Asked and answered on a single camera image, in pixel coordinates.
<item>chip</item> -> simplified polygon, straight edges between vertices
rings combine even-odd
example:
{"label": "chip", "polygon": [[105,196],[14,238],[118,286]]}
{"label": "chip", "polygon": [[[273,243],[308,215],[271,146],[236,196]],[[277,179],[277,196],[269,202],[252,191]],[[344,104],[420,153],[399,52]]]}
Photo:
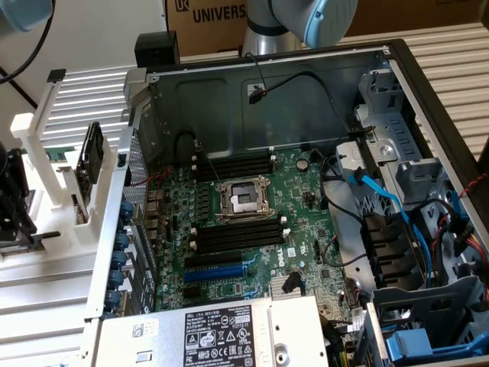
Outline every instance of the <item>chip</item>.
{"label": "chip", "polygon": [[329,270],[328,269],[322,269],[321,270],[321,278],[322,279],[328,279],[329,278]]}

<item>blue pcie slot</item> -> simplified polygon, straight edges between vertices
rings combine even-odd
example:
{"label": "blue pcie slot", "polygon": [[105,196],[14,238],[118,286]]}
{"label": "blue pcie slot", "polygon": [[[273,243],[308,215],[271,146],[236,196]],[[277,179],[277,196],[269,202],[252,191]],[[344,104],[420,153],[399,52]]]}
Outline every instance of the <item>blue pcie slot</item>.
{"label": "blue pcie slot", "polygon": [[215,281],[217,279],[243,277],[245,272],[246,268],[241,264],[221,266],[215,269],[189,271],[183,275],[183,281],[185,283],[194,283],[196,281]]}

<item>pcie slot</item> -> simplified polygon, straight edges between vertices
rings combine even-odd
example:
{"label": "pcie slot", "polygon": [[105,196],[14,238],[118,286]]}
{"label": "pcie slot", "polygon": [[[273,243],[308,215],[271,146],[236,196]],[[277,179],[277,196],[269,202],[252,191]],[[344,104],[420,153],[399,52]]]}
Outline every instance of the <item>pcie slot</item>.
{"label": "pcie slot", "polygon": [[193,256],[185,259],[185,268],[200,268],[213,265],[241,264],[243,255],[240,252],[226,252],[212,256]]}
{"label": "pcie slot", "polygon": [[215,281],[218,279],[237,278],[245,276],[246,269],[242,264],[222,266],[214,269],[188,271],[183,275],[185,283],[196,281]]}

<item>white wall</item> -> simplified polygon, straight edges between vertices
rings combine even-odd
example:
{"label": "white wall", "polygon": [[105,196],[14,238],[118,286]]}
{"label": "white wall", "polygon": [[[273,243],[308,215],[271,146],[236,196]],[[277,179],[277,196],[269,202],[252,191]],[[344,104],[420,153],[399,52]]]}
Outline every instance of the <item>white wall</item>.
{"label": "white wall", "polygon": [[[53,69],[71,71],[135,64],[138,35],[165,29],[161,0],[58,0],[51,31],[37,59],[16,81],[38,102]],[[9,73],[34,49],[44,29],[0,44],[0,65]],[[0,140],[12,148],[10,124],[32,108],[6,83],[0,86]]]}

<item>blue plastic latch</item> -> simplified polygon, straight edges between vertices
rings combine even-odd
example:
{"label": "blue plastic latch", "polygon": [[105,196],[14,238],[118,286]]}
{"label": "blue plastic latch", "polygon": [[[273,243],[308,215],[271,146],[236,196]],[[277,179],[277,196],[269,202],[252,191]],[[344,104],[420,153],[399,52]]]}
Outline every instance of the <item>blue plastic latch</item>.
{"label": "blue plastic latch", "polygon": [[482,356],[489,347],[489,331],[470,343],[432,349],[424,329],[396,331],[386,341],[394,365],[415,365]]}
{"label": "blue plastic latch", "polygon": [[387,351],[394,364],[403,359],[411,359],[433,354],[426,330],[401,330],[387,339]]}

